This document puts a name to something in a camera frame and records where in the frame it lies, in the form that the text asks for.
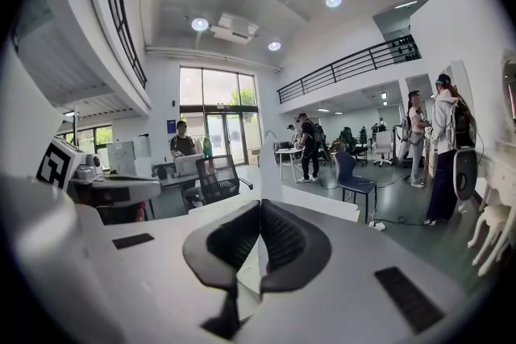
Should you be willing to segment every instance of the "person in white jacket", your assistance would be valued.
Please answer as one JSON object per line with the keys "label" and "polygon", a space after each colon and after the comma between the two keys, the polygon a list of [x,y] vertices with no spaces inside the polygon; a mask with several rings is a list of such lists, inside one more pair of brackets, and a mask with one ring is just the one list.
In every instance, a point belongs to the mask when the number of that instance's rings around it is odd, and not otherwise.
{"label": "person in white jacket", "polygon": [[448,75],[441,74],[435,82],[437,98],[434,104],[432,139],[437,142],[437,168],[434,188],[424,225],[435,225],[438,219],[449,220],[456,207],[457,196],[453,188],[453,160],[456,148],[455,110],[459,101],[466,105],[452,85]]}

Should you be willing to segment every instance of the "white office chair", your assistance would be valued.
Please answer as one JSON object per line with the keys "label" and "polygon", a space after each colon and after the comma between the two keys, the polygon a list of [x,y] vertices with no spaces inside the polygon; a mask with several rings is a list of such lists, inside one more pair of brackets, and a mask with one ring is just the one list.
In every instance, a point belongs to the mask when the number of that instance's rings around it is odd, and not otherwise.
{"label": "white office chair", "polygon": [[389,154],[393,151],[393,138],[390,132],[378,132],[377,141],[372,145],[372,153],[381,155],[381,158],[374,161],[374,164],[380,163],[380,166],[384,162],[387,164],[393,164],[393,161],[389,159]]}

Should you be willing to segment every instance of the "black shirt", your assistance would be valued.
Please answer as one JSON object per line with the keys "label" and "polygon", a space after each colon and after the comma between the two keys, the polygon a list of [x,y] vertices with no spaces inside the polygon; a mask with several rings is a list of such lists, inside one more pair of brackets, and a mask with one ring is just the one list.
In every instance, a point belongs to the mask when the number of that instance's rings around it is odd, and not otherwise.
{"label": "black shirt", "polygon": [[179,151],[184,156],[195,155],[195,144],[194,141],[186,136],[181,138],[176,135],[170,141],[170,151]]}
{"label": "black shirt", "polygon": [[305,141],[305,151],[313,151],[315,148],[315,129],[314,124],[308,120],[301,125],[303,134],[308,134],[308,139]]}

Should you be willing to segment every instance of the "white jacket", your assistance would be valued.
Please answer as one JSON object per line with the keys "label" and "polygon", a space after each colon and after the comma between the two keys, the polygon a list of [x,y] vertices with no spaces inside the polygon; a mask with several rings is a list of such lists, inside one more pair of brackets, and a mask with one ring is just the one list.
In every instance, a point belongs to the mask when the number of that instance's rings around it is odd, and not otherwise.
{"label": "white jacket", "polygon": [[455,108],[459,100],[448,89],[442,90],[435,99],[432,139],[437,142],[439,154],[456,149]]}

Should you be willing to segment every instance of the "black mesh chair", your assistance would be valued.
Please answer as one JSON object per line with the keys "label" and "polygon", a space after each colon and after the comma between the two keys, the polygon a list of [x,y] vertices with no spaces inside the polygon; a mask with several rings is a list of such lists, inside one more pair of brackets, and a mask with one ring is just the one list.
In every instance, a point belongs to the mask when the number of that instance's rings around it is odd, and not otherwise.
{"label": "black mesh chair", "polygon": [[239,194],[240,182],[253,189],[251,182],[236,174],[233,158],[229,155],[212,156],[196,163],[201,181],[202,203],[213,204]]}

